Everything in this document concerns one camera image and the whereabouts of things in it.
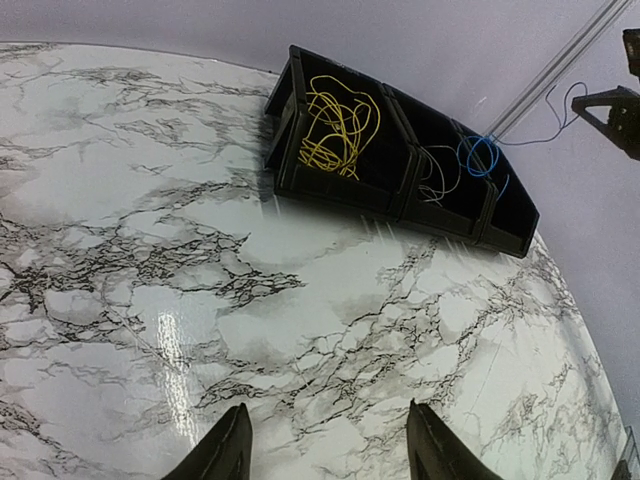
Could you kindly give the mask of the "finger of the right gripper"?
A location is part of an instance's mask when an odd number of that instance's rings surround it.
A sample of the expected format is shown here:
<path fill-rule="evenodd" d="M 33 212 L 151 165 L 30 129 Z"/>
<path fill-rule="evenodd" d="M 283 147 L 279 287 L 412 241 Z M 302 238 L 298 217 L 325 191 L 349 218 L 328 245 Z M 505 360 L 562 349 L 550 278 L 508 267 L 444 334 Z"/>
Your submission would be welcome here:
<path fill-rule="evenodd" d="M 607 121 L 609 107 L 606 105 L 607 99 L 611 97 L 636 97 L 639 94 L 623 86 L 600 93 L 575 97 L 572 100 L 571 108 L 580 118 L 605 135 L 605 124 Z"/>

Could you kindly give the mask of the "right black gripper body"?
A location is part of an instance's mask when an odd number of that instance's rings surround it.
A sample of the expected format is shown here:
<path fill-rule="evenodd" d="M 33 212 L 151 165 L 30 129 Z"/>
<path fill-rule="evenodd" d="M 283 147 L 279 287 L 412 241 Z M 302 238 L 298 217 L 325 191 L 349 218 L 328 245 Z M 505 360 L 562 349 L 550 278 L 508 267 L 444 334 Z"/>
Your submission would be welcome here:
<path fill-rule="evenodd" d="M 605 135 L 631 159 L 639 160 L 639 99 L 611 97 Z"/>

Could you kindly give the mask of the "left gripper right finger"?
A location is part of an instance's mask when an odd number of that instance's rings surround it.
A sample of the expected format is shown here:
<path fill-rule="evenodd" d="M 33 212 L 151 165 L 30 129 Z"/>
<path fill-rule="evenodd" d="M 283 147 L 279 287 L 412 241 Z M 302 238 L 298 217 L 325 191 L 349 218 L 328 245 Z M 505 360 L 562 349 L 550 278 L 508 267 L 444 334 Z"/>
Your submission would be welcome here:
<path fill-rule="evenodd" d="M 411 401 L 407 418 L 410 478 L 495 480 L 498 475 L 459 439 L 427 403 Z"/>

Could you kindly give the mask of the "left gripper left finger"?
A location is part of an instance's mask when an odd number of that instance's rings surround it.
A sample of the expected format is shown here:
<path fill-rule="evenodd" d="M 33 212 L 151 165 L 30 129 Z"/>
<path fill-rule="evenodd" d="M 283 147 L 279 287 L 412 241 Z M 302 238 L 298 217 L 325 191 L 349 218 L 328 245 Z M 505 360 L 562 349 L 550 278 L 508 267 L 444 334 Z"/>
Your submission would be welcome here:
<path fill-rule="evenodd" d="M 253 428 L 244 403 L 229 408 L 172 470 L 172 480 L 250 479 Z"/>

